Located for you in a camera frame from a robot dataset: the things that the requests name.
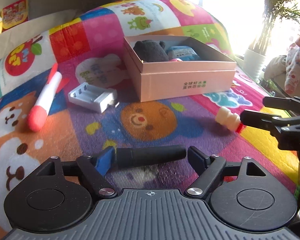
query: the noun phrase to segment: cartoon apple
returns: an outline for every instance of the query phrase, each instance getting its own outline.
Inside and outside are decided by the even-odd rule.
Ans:
[[[42,36],[33,41],[35,38],[21,44],[7,56],[5,67],[8,74],[11,76],[23,74],[31,67],[35,55],[42,54],[41,45],[37,43],[42,40]]]

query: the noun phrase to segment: white pot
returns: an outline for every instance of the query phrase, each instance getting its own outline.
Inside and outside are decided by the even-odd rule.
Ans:
[[[263,69],[263,62],[266,57],[260,55],[250,49],[246,50],[243,59],[244,71],[255,81],[258,80],[261,70]]]

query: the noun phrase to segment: black foam tube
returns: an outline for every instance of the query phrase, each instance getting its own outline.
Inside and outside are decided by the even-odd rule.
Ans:
[[[116,158],[118,168],[123,169],[181,160],[186,154],[186,148],[182,145],[117,148]]]

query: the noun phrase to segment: gray plush toy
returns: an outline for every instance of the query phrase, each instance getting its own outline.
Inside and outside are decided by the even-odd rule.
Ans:
[[[164,51],[165,43],[159,44],[153,40],[137,41],[133,49],[143,62],[169,61],[167,53]]]

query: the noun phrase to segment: pillow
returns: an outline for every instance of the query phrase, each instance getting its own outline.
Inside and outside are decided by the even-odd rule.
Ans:
[[[78,15],[78,10],[65,10],[32,19],[6,30],[0,34],[0,59],[20,44],[46,30],[67,23]]]

